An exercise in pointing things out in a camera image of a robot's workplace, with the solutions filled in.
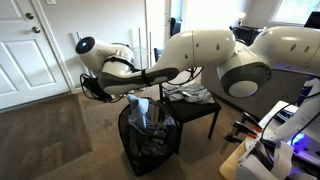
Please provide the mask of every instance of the electronics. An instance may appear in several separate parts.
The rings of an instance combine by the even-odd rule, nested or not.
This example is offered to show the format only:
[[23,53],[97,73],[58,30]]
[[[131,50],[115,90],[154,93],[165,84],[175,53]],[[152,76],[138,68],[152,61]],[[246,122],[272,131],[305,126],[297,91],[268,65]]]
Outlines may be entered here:
[[279,111],[279,112],[275,115],[274,119],[277,120],[277,121],[279,121],[281,124],[283,124],[283,123],[287,122],[287,120],[288,120],[291,116],[293,116],[293,114],[294,114],[293,112],[290,112],[290,111],[287,111],[287,110],[283,109],[283,110]]
[[239,27],[230,27],[238,39],[243,40],[246,45],[250,46],[255,38],[263,31],[263,29],[248,27],[248,26],[239,26]]
[[293,139],[293,155],[320,168],[320,144],[305,134],[298,134]]
[[307,28],[314,28],[314,29],[320,29],[320,12],[313,11],[307,22],[305,23],[304,27]]

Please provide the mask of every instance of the wall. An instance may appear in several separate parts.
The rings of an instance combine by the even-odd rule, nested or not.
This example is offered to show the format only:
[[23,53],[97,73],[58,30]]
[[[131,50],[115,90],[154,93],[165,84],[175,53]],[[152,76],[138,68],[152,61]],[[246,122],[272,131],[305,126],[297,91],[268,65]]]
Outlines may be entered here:
[[144,0],[56,0],[48,5],[40,0],[41,7],[52,29],[75,87],[84,67],[75,53],[75,43],[80,36],[94,35],[107,43],[129,44],[138,51],[138,28],[141,28],[141,46],[146,45],[146,17]]
[[239,12],[247,12],[252,0],[184,0],[184,30],[229,28],[237,23]]
[[285,24],[271,22],[271,15],[277,6],[278,0],[253,0],[247,16],[243,19],[244,26],[257,28],[270,28],[275,26],[297,26],[296,24]]

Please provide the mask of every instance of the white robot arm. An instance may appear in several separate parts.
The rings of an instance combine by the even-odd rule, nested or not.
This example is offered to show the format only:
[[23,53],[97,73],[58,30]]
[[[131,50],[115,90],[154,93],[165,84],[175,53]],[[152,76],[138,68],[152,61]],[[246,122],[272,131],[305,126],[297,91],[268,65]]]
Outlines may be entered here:
[[159,61],[132,72],[133,52],[124,45],[104,44],[87,37],[76,52],[99,77],[101,88],[119,95],[132,89],[174,79],[181,71],[214,64],[225,92],[247,97],[271,77],[270,69],[319,75],[320,32],[308,28],[277,27],[261,33],[247,48],[229,30],[197,30],[173,36]]

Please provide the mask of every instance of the gray fabric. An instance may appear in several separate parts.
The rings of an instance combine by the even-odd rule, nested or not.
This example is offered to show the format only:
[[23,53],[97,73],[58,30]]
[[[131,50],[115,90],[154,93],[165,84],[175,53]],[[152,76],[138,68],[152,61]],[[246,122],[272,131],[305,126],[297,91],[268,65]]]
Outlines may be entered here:
[[147,129],[148,126],[152,126],[148,116],[149,101],[132,94],[129,94],[127,99],[132,112],[129,116],[129,124],[135,125],[139,129]]
[[198,104],[213,104],[215,102],[209,91],[198,83],[188,86],[169,87],[167,90],[164,90],[164,94],[170,99],[170,101],[179,101],[184,99],[187,102]]

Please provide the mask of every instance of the white casing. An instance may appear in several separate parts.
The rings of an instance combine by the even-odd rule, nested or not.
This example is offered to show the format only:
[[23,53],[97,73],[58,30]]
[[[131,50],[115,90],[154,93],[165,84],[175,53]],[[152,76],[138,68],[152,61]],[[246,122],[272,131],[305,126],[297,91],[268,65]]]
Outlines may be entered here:
[[271,69],[319,76],[320,31],[301,27],[274,27],[260,33],[249,51]]
[[[309,95],[313,95],[320,92],[320,81],[315,81],[312,90]],[[293,136],[305,126],[318,112],[320,111],[320,95],[315,96],[310,99],[306,99],[299,107],[299,109],[294,113],[294,115],[288,119],[286,123],[279,126],[276,129],[276,135],[278,138],[282,139],[285,142],[288,142],[293,138]],[[319,137],[319,128],[320,128],[320,116],[316,118],[310,126],[303,131],[311,138],[320,142]]]
[[[102,72],[104,61],[107,57],[117,56],[127,61],[131,61],[134,58],[132,50],[124,45],[120,44],[107,44],[97,39],[92,49],[84,54],[79,54],[79,58],[83,64],[91,70],[94,75],[99,76]],[[128,66],[115,66],[108,70],[116,70],[117,72],[123,72],[128,70]]]
[[[218,65],[234,55],[234,47],[235,41],[233,34],[228,30],[182,32],[169,39],[160,59],[153,67],[146,70],[146,74],[170,67],[176,68],[179,72],[182,72],[197,66],[207,66],[211,64]],[[103,67],[103,72],[108,72],[123,79],[141,76],[141,72],[122,73],[123,70],[118,69],[118,67],[116,67],[117,64],[119,65],[121,63],[106,63]],[[150,84],[159,84],[169,80],[171,79],[168,79],[165,76],[159,76],[155,81],[150,82]],[[115,85],[105,87],[104,91],[109,94],[117,95],[145,86],[145,84],[137,85],[133,83]]]
[[279,180],[253,155],[249,155],[245,161],[236,168],[236,180]]

